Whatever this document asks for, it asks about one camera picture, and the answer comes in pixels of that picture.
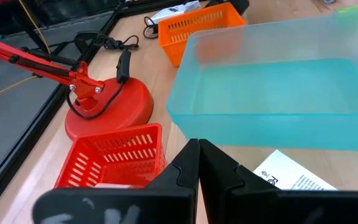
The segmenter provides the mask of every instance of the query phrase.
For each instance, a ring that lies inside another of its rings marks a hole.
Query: table surface
[[[325,5],[322,0],[250,0],[250,7],[243,18],[249,24],[258,24],[320,16],[332,13],[335,8],[355,4],[358,0],[337,0],[331,5]],[[177,69],[158,46],[157,39],[145,39],[142,35],[143,17],[154,14],[150,12],[121,19],[110,36],[125,40],[136,34],[140,38],[140,49],[132,53],[131,76],[145,83],[153,96],[154,111],[149,122],[158,122],[163,126],[163,145],[170,162],[185,145],[186,139],[171,122],[165,109]],[[101,49],[89,65],[90,76],[99,80],[114,77],[120,54]],[[67,111],[65,103],[1,195],[0,223],[32,223],[34,202],[53,188],[72,144],[64,128]],[[219,147],[250,170],[254,170],[274,150],[267,147]],[[337,189],[358,190],[358,152],[280,150]],[[197,223],[207,223],[202,200],[199,200],[198,207]]]

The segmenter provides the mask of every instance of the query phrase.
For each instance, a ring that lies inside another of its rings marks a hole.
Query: yellow cable
[[[3,89],[3,90],[0,90],[0,93],[3,93],[3,92],[5,92],[5,91],[8,90],[8,89],[13,88],[13,87],[15,87],[15,86],[17,86],[17,85],[20,85],[21,83],[24,83],[24,82],[26,82],[26,81],[28,81],[28,80],[33,79],[33,78],[37,78],[37,77],[36,77],[36,76],[33,76],[33,77],[25,78],[25,79],[23,79],[23,80],[21,80],[21,81],[15,83],[15,84],[13,84],[13,85],[10,85],[10,86],[6,87],[6,88]]]
[[[47,40],[45,40],[44,35],[41,33],[41,30],[38,28],[37,24],[34,22],[34,20],[32,19],[29,11],[27,10],[26,6],[23,4],[22,0],[19,0],[20,5],[22,5],[23,10],[25,11],[25,13],[27,14],[27,16],[29,17],[30,21],[32,22],[32,24],[35,26],[35,28],[37,29],[38,33],[41,36],[42,42],[45,44],[45,46],[47,47],[48,53],[50,53],[49,47],[48,47],[48,43]]]

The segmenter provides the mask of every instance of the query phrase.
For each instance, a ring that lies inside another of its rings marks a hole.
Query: basket
[[[147,124],[75,140],[55,188],[98,183],[144,187],[165,168],[162,128]]]
[[[179,67],[189,35],[200,30],[243,26],[246,22],[229,2],[164,19],[158,23],[158,42]]]

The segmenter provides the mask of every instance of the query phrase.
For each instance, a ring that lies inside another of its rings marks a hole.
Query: translucent blue plastic bin
[[[167,110],[188,139],[358,150],[358,12],[193,34]]]

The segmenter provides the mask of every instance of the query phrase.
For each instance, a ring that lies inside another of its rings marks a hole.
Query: red lamp base
[[[94,96],[98,105],[92,110],[85,111],[82,107],[74,104],[78,112],[90,116],[103,108],[119,88],[115,78],[105,80],[104,83],[103,91]],[[108,133],[121,128],[146,124],[152,111],[153,98],[149,90],[141,81],[130,78],[124,84],[121,92],[99,117],[87,120],[69,110],[66,115],[65,129],[71,140],[80,136]]]

